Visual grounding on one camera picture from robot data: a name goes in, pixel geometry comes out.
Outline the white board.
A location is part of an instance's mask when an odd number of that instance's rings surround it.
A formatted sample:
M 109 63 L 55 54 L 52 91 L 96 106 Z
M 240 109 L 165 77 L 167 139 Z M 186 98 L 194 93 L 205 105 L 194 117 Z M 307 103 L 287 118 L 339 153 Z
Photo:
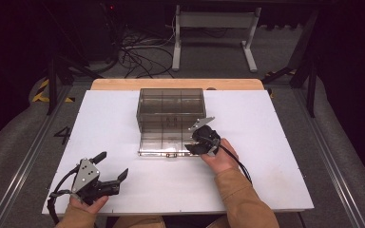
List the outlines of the white board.
M 224 206 L 212 170 L 200 158 L 145 158 L 138 154 L 139 94 L 128 90 L 89 90 L 59 163 L 55 183 L 83 158 L 106 152 L 101 180 L 128 173 L 119 195 L 102 214 L 218 214 Z M 248 169 L 259 197 L 276 212 L 303 211 L 314 204 L 264 90 L 208 90 L 204 94 L 211 127 L 226 138 Z

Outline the person's tan trouser leg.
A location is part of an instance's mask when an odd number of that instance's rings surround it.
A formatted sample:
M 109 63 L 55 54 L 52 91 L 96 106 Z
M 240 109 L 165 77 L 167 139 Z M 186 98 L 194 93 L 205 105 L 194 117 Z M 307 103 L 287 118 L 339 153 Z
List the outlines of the person's tan trouser leg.
M 119 217 L 112 228 L 165 228 L 161 216 Z
M 221 216 L 207 225 L 206 228 L 230 228 L 230 225 L 227 216 Z

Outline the yellow black hazard tape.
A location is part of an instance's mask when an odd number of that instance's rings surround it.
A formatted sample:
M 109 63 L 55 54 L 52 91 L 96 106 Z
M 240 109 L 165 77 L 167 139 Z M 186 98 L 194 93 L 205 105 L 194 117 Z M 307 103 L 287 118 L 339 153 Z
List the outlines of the yellow black hazard tape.
M 49 102 L 49 97 L 44 96 L 44 92 L 48 88 L 48 83 L 49 83 L 49 79 L 45 79 L 43 81 L 43 83 L 41 83 L 41 85 L 39 86 L 39 88 L 36 91 L 36 94 L 32 98 L 32 101 L 34 103 L 36 103 L 36 102 L 48 103 Z
M 275 76 L 275 75 L 290 75 L 290 76 L 294 76 L 296 74 L 296 72 L 297 72 L 296 69 L 293 69 L 293 70 L 269 71 L 264 76 L 266 78 L 272 77 L 272 76 Z

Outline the person's left hand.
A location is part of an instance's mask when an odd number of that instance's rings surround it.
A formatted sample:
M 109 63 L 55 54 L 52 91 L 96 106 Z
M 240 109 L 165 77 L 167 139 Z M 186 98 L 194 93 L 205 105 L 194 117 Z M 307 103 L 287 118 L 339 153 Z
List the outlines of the person's left hand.
M 95 200 L 91 205 L 88 205 L 84 202 L 80 202 L 75 197 L 69 198 L 70 205 L 93 215 L 97 214 L 106 205 L 107 201 L 108 196 L 102 196 L 99 199 Z

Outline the aluminium floor rail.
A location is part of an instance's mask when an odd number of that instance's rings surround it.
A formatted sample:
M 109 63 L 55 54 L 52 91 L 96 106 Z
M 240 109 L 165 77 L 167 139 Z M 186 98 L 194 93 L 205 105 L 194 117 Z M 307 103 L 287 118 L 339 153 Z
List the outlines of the aluminium floor rail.
M 4 221 L 6 220 L 8 213 L 12 205 L 14 204 L 16 198 L 18 197 L 32 166 L 34 165 L 37 157 L 39 156 L 43 142 L 47 137 L 48 131 L 52 126 L 52 123 L 54 122 L 54 119 L 70 90 L 71 90 L 70 85 L 64 85 L 59 90 L 56 102 L 60 103 L 56 104 L 50 111 L 50 113 L 45 116 L 45 119 L 41 124 L 39 131 L 36 133 L 27 154 L 23 158 L 20 167 L 14 173 L 14 176 L 10 181 L 10 185 L 7 188 L 5 195 L 0 200 L 0 228 L 2 227 Z
M 313 135 L 317 141 L 318 153 L 324 163 L 325 169 L 330 176 L 331 182 L 336 189 L 336 194 L 338 195 L 341 204 L 345 209 L 352 227 L 365 228 L 365 219 L 361 215 L 350 188 L 333 157 L 331 149 L 329 148 L 329 145 L 326 142 L 326 139 L 324 138 L 316 119 L 312 117 L 306 107 L 305 96 L 300 89 L 294 89 L 293 93 L 298 104 L 300 105 L 301 112 L 305 116 L 307 124 L 312 130 Z

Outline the grey metal desk frame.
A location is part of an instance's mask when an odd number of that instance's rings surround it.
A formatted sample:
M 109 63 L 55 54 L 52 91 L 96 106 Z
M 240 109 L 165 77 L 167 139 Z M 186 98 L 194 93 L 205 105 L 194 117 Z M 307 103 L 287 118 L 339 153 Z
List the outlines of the grey metal desk frame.
M 181 28 L 202 29 L 248 29 L 248 37 L 242 41 L 241 47 L 251 72 L 257 72 L 251 45 L 260 18 L 261 8 L 255 8 L 252 12 L 195 12 L 181 11 L 177 5 L 175 10 L 173 32 L 175 45 L 173 51 L 172 69 L 180 69 L 182 40 Z

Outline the wooden table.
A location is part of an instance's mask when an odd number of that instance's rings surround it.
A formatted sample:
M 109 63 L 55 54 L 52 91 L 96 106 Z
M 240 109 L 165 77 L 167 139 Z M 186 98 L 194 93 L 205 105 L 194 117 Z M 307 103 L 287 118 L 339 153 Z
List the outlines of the wooden table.
M 141 88 L 202 88 L 203 90 L 264 90 L 258 79 L 96 79 L 91 90 Z

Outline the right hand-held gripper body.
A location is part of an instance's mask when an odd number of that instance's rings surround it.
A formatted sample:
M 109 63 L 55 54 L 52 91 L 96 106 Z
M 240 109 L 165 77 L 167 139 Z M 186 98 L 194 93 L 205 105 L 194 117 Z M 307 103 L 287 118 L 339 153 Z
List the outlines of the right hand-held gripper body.
M 208 125 L 208 123 L 213 120 L 214 117 L 197 119 L 194 124 L 188 128 L 188 131 L 192 133 L 191 138 L 194 140 L 194 143 L 199 144 L 202 150 L 206 150 L 208 153 L 217 154 L 221 144 L 221 137 Z

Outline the dark computer case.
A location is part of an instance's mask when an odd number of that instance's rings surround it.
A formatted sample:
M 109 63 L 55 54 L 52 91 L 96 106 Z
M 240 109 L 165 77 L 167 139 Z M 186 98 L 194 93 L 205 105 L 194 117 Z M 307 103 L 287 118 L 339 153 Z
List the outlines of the dark computer case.
M 91 61 L 118 60 L 118 11 L 110 2 L 86 2 L 86 57 Z

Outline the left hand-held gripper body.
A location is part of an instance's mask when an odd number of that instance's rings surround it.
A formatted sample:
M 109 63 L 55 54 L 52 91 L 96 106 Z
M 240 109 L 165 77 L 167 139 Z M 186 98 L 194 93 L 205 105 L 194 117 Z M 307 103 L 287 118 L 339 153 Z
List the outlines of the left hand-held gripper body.
M 71 186 L 71 193 L 82 202 L 92 205 L 102 196 L 118 195 L 120 181 L 100 181 L 100 171 L 95 164 L 87 159 L 81 160 L 78 172 Z

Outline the person's right hand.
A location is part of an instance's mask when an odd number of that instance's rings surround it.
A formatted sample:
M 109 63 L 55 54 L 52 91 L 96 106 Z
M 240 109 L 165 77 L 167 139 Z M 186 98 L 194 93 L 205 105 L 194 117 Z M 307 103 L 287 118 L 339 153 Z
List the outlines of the person's right hand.
M 236 158 L 239 157 L 230 142 L 225 138 L 221 139 L 221 146 L 215 156 L 210 156 L 208 154 L 201 155 L 202 160 L 210 166 L 210 168 L 216 175 L 231 168 L 239 168 L 237 162 L 224 151 L 224 148 L 227 148 Z

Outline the black metal stand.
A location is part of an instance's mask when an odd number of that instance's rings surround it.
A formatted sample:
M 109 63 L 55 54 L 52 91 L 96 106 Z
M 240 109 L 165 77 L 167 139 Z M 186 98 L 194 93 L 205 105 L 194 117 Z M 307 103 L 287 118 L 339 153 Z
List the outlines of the black metal stand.
M 317 21 L 318 10 L 314 9 L 300 34 L 298 43 L 283 70 L 296 69 L 297 72 L 289 82 L 291 88 L 301 88 L 305 82 L 307 85 L 306 107 L 312 117 L 315 117 L 314 104 L 317 86 L 317 63 L 314 53 L 309 49 L 310 38 L 313 34 L 314 26 Z M 262 83 L 267 85 L 283 75 L 275 75 L 262 79 Z
M 73 67 L 93 80 L 102 79 L 102 76 L 93 72 L 85 66 L 61 55 L 55 55 L 48 63 L 48 88 L 49 107 L 48 115 L 52 114 L 58 104 L 57 80 L 64 86 L 71 86 L 74 78 L 70 68 Z

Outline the smoky clear plastic drawer cabinet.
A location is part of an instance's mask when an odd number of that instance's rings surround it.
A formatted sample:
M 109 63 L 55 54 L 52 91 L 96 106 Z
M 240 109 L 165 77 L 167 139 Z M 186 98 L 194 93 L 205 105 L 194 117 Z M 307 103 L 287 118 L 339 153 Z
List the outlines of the smoky clear plastic drawer cabinet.
M 201 88 L 143 88 L 140 90 L 136 118 L 145 114 L 177 114 L 206 117 L 203 91 Z M 176 133 L 187 129 L 146 130 L 142 133 L 166 132 Z

